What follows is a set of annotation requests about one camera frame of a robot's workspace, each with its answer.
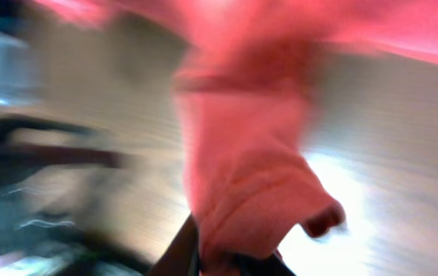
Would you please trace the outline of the red orange t-shirt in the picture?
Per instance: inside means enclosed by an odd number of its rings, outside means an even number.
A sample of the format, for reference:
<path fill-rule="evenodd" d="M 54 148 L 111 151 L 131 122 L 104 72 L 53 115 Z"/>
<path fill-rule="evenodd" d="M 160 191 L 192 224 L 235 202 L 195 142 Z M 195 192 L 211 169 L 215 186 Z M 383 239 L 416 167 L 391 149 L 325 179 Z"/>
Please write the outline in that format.
<path fill-rule="evenodd" d="M 299 155 L 325 49 L 381 50 L 438 64 L 438 0 L 46 1 L 101 26 L 132 12 L 188 42 L 176 73 L 185 184 L 204 275 L 235 255 L 269 257 L 295 225 L 313 237 L 344 220 Z"/>

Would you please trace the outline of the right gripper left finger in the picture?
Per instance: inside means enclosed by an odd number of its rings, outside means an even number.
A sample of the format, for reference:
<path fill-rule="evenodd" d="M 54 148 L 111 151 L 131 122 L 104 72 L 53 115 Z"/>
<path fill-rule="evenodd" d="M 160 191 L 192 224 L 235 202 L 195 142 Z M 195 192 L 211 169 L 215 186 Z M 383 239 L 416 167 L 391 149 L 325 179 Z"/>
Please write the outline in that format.
<path fill-rule="evenodd" d="M 146 276 L 188 276 L 197 244 L 197 228 L 193 216 L 189 215 L 167 250 Z"/>

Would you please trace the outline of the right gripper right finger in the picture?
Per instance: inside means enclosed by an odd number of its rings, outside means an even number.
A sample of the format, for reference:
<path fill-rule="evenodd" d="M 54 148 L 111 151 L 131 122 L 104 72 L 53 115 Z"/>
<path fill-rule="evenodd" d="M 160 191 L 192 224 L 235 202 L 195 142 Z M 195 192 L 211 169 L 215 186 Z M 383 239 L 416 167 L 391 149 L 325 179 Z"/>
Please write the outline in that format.
<path fill-rule="evenodd" d="M 237 266 L 241 276 L 295 276 L 279 253 L 262 260 L 238 255 Z"/>

